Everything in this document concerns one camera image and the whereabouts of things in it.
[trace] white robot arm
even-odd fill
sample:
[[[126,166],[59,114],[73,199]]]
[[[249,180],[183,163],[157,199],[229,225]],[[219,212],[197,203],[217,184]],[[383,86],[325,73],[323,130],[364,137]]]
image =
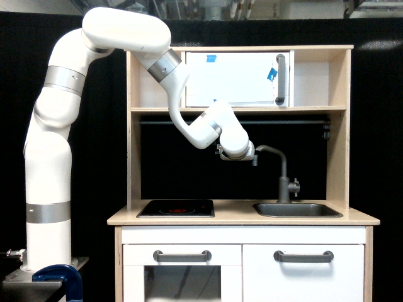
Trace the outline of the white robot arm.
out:
[[[26,162],[27,269],[71,263],[71,124],[79,112],[88,67],[93,60],[129,50],[166,90],[172,121],[197,148],[218,137],[231,160],[252,159],[253,144],[232,108],[217,101],[191,125],[179,112],[189,78],[186,65],[170,48],[171,33],[161,20],[128,11],[94,8],[82,29],[64,35],[54,47],[43,89],[35,103],[24,155]]]

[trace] faucet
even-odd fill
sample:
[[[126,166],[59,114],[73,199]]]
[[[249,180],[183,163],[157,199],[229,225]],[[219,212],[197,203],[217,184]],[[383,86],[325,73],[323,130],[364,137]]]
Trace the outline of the faucet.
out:
[[[294,179],[294,182],[290,182],[290,179],[287,177],[287,159],[285,154],[273,147],[269,147],[267,145],[260,145],[256,148],[256,151],[267,151],[274,154],[277,154],[281,157],[281,176],[278,179],[278,201],[277,203],[292,203],[290,201],[290,193],[295,193],[295,197],[300,191],[300,183],[297,179]],[[258,165],[258,156],[255,155],[252,160],[252,166],[256,167]]]

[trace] stainless steel sink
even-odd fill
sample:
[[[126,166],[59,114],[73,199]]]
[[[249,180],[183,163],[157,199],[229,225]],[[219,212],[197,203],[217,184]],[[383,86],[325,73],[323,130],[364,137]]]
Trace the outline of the stainless steel sink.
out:
[[[317,203],[256,203],[253,206],[259,215],[267,217],[343,217],[343,214]]]

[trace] drawer handle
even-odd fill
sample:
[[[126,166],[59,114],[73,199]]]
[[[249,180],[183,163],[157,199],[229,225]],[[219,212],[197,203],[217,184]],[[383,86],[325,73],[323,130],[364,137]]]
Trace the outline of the drawer handle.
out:
[[[212,253],[204,250],[201,254],[163,254],[160,250],[156,250],[152,254],[156,262],[207,262],[212,258]]]
[[[282,251],[277,250],[273,256],[278,262],[293,263],[330,263],[334,258],[330,250],[324,252],[323,255],[285,255]]]
[[[278,62],[278,97],[276,104],[281,106],[285,100],[285,57],[284,55],[277,55],[276,61]]]

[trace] oven door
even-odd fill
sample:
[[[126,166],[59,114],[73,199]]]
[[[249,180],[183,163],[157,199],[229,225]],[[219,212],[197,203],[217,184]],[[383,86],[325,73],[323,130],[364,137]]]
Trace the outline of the oven door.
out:
[[[124,302],[241,302],[241,245],[123,246]]]

